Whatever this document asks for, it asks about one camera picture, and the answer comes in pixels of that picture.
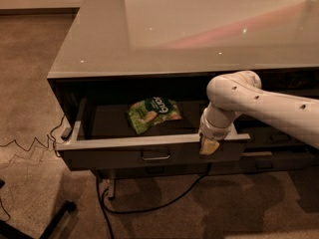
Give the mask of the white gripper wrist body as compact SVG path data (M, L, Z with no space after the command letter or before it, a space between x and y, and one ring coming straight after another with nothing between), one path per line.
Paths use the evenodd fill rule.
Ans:
M206 108L200 118L199 131L207 139L223 140L230 133L233 112Z

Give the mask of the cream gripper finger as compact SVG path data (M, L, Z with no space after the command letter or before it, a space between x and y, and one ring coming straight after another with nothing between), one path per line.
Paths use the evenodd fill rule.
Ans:
M200 150L201 155L212 155L219 148L219 142L214 139L208 139L205 136L200 137Z

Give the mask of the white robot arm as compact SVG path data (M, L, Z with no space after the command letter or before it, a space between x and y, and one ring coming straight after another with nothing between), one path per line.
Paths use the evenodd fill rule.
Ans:
M252 71L216 76L206 87L209 99L200 118L203 140L224 140L232 123L248 115L319 148L319 101L261 89Z

